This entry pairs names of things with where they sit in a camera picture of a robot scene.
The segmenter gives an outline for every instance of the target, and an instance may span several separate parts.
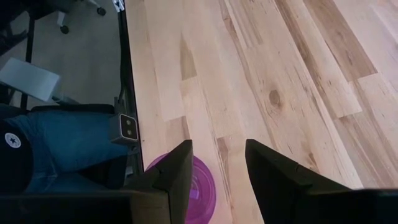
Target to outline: office chair wheel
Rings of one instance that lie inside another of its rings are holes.
[[[67,26],[61,26],[60,29],[63,34],[69,33],[69,27],[67,27]]]
[[[98,15],[105,16],[106,10],[103,7],[97,8]]]

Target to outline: person's leg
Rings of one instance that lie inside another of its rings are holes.
[[[77,173],[62,174],[55,179],[46,190],[52,193],[82,193],[107,190],[106,187],[96,184]]]
[[[26,112],[20,108],[0,103],[0,119],[13,118],[25,113]]]
[[[5,119],[5,122],[19,128],[28,139],[33,155],[33,174],[25,193],[45,192],[57,178],[58,172],[52,160],[50,150],[38,137],[37,130],[25,115]]]
[[[128,148],[109,140],[110,114],[46,111],[29,113],[29,121],[48,147],[61,172],[75,172],[115,157]]]

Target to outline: hardwood floor plank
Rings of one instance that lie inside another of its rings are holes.
[[[237,113],[241,132],[248,139],[256,139],[272,147],[267,125],[263,120],[259,103],[248,83],[249,67],[243,47],[236,33],[227,2],[206,0],[206,16],[211,18],[217,51],[223,68],[223,80],[228,84],[233,106]]]
[[[373,64],[398,90],[397,42],[374,13],[369,0],[334,0]]]
[[[275,0],[332,118],[360,112],[333,54],[301,0]]]
[[[146,151],[144,166],[148,166],[158,156],[167,152],[165,148],[164,122],[161,116],[159,92],[154,71],[152,46],[147,35],[146,7],[143,1],[129,1],[126,8],[129,21],[131,60],[136,89],[137,114],[141,132],[141,145]]]
[[[191,139],[187,124],[187,118],[182,116],[165,123],[165,148],[170,152],[184,140]]]
[[[246,1],[220,0],[225,4],[223,12],[228,10],[235,23],[236,33],[243,49],[262,44],[262,37],[257,29],[250,7]]]
[[[376,1],[371,5],[374,12],[398,44],[398,1],[395,1],[395,3],[391,0]]]
[[[348,81],[377,73],[333,0],[304,0]]]
[[[204,2],[186,1],[184,36],[192,43],[198,78],[217,138],[240,132],[239,119],[228,84],[225,82],[215,30],[206,15]]]
[[[192,139],[217,224],[262,223],[246,138],[354,189],[398,187],[394,3],[127,1],[145,166]]]
[[[185,80],[181,84],[188,128],[193,139],[193,153],[208,166],[216,183],[216,208],[210,223],[232,223],[231,198],[227,193],[229,185],[222,168],[220,152],[202,88],[197,77]]]
[[[264,42],[244,51],[249,82],[275,150],[337,182],[362,186],[276,3],[249,3]]]
[[[398,104],[381,74],[352,83],[363,112],[335,121],[365,187],[398,185]]]
[[[264,223],[246,168],[246,138],[234,134],[218,138],[217,145],[229,185],[233,223]]]
[[[381,74],[360,78],[358,83],[360,90],[357,90],[357,94],[367,99],[367,102],[362,100],[363,105],[371,111],[398,156],[398,100],[391,84]]]
[[[145,0],[148,36],[155,62],[155,74],[161,115],[165,121],[184,115],[180,93],[180,82],[185,76],[192,76],[185,64],[181,64],[181,52],[187,53],[189,45],[182,37],[182,0]]]

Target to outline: purple frisbee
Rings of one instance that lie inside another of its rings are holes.
[[[166,154],[159,156],[148,168],[158,163]],[[216,207],[216,185],[213,176],[196,156],[193,157],[193,173],[191,191],[185,224],[207,224]]]

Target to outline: office chair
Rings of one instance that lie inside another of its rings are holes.
[[[57,24],[60,26],[60,30],[63,34],[69,33],[69,27],[64,24],[65,15],[68,14],[72,9],[72,4],[76,0],[47,0],[48,4],[58,11]],[[105,16],[106,10],[102,8],[95,0],[80,0],[87,1],[97,7],[97,13],[101,16]]]

